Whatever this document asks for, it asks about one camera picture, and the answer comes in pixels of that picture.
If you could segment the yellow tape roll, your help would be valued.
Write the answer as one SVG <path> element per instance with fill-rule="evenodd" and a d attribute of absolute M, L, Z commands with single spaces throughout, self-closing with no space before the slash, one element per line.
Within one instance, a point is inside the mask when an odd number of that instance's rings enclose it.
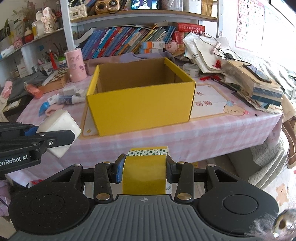
<path fill-rule="evenodd" d="M 126 155 L 122 174 L 124 195 L 171 194 L 167 181 L 167 146 L 133 148 Z"/>

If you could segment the white foam block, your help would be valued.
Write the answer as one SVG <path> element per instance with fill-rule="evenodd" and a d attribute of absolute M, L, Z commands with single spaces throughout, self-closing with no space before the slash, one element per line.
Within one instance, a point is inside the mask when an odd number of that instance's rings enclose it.
<path fill-rule="evenodd" d="M 81 128 L 66 110 L 57 110 L 38 127 L 36 133 L 44 133 L 47 150 L 61 159 L 81 134 Z"/>

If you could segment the small white staples box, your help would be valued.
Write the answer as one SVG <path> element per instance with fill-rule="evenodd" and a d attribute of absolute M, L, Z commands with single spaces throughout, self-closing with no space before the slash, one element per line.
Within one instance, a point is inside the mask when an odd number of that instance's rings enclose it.
<path fill-rule="evenodd" d="M 53 105 L 57 103 L 57 99 L 59 98 L 59 94 L 55 94 L 47 99 L 49 105 Z"/>

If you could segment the pink water bottle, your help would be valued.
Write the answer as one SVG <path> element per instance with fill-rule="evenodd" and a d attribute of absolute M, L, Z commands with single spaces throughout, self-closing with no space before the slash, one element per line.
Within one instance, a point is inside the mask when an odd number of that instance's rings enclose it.
<path fill-rule="evenodd" d="M 40 99 L 43 96 L 43 92 L 41 90 L 39 90 L 32 84 L 28 84 L 27 82 L 24 82 L 24 89 L 26 90 L 26 92 L 37 99 Z"/>

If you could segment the white glue bottle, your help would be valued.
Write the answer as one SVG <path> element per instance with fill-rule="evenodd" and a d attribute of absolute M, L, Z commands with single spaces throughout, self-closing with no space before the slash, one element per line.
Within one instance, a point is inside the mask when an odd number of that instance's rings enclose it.
<path fill-rule="evenodd" d="M 62 96 L 59 95 L 57 97 L 57 104 L 63 104 L 63 105 L 74 105 L 77 103 L 84 102 L 85 98 L 81 96 Z"/>

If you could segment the yellow cardboard box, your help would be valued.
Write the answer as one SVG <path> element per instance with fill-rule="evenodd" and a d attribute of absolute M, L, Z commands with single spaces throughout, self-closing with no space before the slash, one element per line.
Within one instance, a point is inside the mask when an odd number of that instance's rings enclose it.
<path fill-rule="evenodd" d="M 102 137 L 188 122 L 195 87 L 168 58 L 106 63 L 96 66 L 86 99 Z"/>

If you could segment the wooden chessboard box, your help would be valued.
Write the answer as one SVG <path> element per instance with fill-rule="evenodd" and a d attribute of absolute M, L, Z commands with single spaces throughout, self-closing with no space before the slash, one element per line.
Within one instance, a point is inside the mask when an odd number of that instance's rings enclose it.
<path fill-rule="evenodd" d="M 43 83 L 38 90 L 43 93 L 52 92 L 62 89 L 70 80 L 68 68 L 60 68 L 54 71 Z"/>

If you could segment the clear tape roll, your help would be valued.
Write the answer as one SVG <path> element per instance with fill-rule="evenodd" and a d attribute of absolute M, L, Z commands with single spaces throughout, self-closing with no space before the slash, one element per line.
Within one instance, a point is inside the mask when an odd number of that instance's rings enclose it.
<path fill-rule="evenodd" d="M 191 64 L 191 63 L 185 63 L 183 65 L 183 70 L 192 78 L 199 77 L 200 68 L 198 65 Z"/>

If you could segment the purple pink cloth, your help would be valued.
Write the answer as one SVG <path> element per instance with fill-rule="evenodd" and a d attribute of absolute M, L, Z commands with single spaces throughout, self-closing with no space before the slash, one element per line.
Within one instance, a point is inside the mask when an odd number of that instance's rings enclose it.
<path fill-rule="evenodd" d="M 88 75 L 93 75 L 97 65 L 106 63 L 130 63 L 134 61 L 140 61 L 144 59 L 156 59 L 156 58 L 168 58 L 173 63 L 175 63 L 175 58 L 168 51 L 162 53 L 147 53 L 147 54 L 135 54 L 135 53 L 125 53 L 118 56 L 110 57 L 99 57 L 95 59 L 90 59 L 85 65 L 86 73 Z"/>

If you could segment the red white doll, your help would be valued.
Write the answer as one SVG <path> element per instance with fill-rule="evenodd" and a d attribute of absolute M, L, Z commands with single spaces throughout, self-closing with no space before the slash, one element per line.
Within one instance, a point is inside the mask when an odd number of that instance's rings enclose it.
<path fill-rule="evenodd" d="M 27 28 L 24 33 L 24 41 L 25 43 L 29 43 L 34 40 L 34 34 L 31 29 Z"/>

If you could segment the stack of old books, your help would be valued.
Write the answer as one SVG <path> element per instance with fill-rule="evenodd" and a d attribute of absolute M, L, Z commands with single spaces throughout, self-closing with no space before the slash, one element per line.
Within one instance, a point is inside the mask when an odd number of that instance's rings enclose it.
<path fill-rule="evenodd" d="M 283 102 L 281 86 L 271 78 L 269 79 L 272 83 L 260 81 L 243 67 L 243 63 L 248 64 L 246 62 L 227 60 L 221 66 L 226 76 L 240 87 L 238 93 L 245 97 L 256 109 L 268 113 L 280 113 Z"/>

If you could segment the white tote bag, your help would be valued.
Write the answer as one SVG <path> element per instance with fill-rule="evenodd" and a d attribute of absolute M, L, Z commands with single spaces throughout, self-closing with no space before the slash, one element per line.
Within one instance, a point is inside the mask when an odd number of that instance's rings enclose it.
<path fill-rule="evenodd" d="M 205 33 L 197 35 L 189 33 L 183 40 L 186 50 L 185 56 L 198 65 L 203 73 L 219 73 L 222 72 L 218 67 L 217 61 L 223 65 L 227 60 L 233 60 L 234 57 L 228 59 L 225 54 L 233 54 L 225 37 L 213 38 Z"/>

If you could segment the pink pig toy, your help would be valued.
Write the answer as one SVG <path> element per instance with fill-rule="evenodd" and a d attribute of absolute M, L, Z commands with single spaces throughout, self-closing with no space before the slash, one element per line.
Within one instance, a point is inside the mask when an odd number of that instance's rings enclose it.
<path fill-rule="evenodd" d="M 175 54 L 178 50 L 178 45 L 175 42 L 175 40 L 171 40 L 168 44 L 165 46 L 166 51 L 168 51 L 171 54 Z"/>

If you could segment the orange white boxes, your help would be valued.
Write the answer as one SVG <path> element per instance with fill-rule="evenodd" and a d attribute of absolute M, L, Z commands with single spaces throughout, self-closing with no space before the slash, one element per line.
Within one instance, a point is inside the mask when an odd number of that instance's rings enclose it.
<path fill-rule="evenodd" d="M 148 54 L 148 53 L 162 53 L 165 49 L 164 41 L 149 41 L 142 42 L 140 44 L 139 53 L 140 54 Z"/>

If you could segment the row of books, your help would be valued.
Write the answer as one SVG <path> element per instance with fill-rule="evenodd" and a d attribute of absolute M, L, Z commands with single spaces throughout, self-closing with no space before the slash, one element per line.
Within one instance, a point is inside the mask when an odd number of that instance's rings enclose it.
<path fill-rule="evenodd" d="M 184 37 L 189 33 L 205 32 L 205 26 L 187 23 L 162 23 L 151 28 L 139 25 L 125 25 L 103 29 L 91 28 L 84 34 L 82 56 L 84 60 L 99 57 L 140 54 L 140 44 L 149 41 L 164 41 L 168 44 L 175 40 L 178 45 L 177 55 L 185 50 Z"/>

